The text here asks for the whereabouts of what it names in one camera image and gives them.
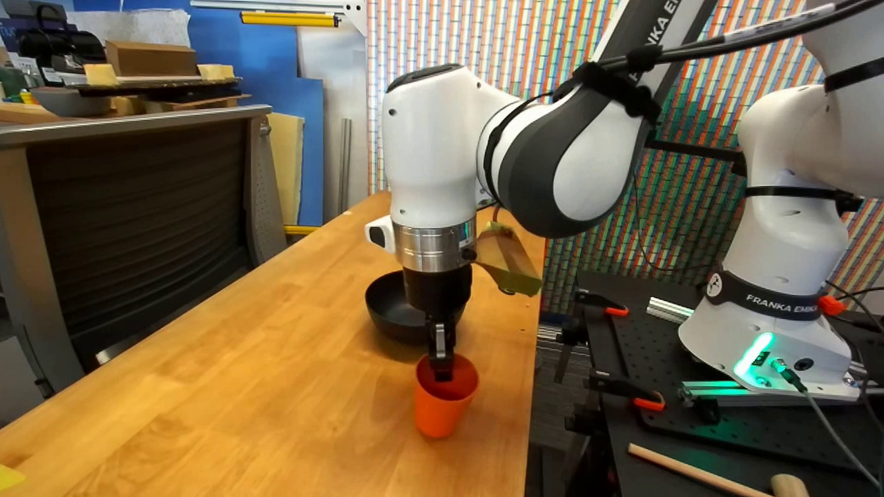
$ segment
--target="black pan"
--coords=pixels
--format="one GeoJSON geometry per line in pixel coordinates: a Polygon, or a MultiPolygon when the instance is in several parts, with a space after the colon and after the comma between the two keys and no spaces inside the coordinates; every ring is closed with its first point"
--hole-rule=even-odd
{"type": "Polygon", "coordinates": [[[405,301],[404,271],[385,272],[365,289],[375,329],[398,343],[425,344],[423,311],[405,301]]]}

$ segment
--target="wooden table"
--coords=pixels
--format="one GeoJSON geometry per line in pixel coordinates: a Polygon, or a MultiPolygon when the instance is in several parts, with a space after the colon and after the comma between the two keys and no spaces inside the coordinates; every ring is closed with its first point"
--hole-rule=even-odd
{"type": "MultiPolygon", "coordinates": [[[[10,493],[523,493],[539,301],[476,267],[452,439],[411,424],[416,354],[379,337],[374,195],[0,430],[10,493]]],[[[525,238],[532,263],[542,239],[525,238]]]]}

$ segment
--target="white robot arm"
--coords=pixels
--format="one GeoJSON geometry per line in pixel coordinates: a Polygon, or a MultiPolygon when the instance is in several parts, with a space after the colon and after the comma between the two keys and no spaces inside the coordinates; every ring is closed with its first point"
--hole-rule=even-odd
{"type": "MultiPolygon", "coordinates": [[[[803,18],[817,21],[832,10],[840,21],[806,34],[827,86],[775,90],[741,121],[745,212],[680,340],[748,388],[795,393],[781,382],[789,368],[814,394],[851,399],[858,393],[847,375],[851,351],[817,314],[814,297],[847,248],[835,191],[884,195],[884,169],[875,162],[884,140],[874,127],[884,114],[884,6],[828,2],[803,18]]],[[[671,43],[684,42],[697,10],[684,16],[680,25],[673,13],[662,31],[673,36],[671,43]]],[[[654,93],[662,78],[654,68],[637,82],[654,93]]],[[[455,272],[470,264],[461,246],[473,238],[480,202],[505,205],[545,238],[585,231],[615,208],[640,151],[644,118],[635,115],[653,115],[653,107],[635,86],[630,90],[618,81],[610,90],[608,82],[577,81],[556,103],[523,103],[461,67],[438,67],[390,86],[385,137],[394,250],[411,304],[436,314],[427,329],[436,329],[430,354],[438,358],[452,347],[445,340],[452,329],[434,324],[445,324],[448,310],[470,295],[470,281],[455,272]],[[459,297],[438,307],[450,288],[459,288],[459,297]]]]}

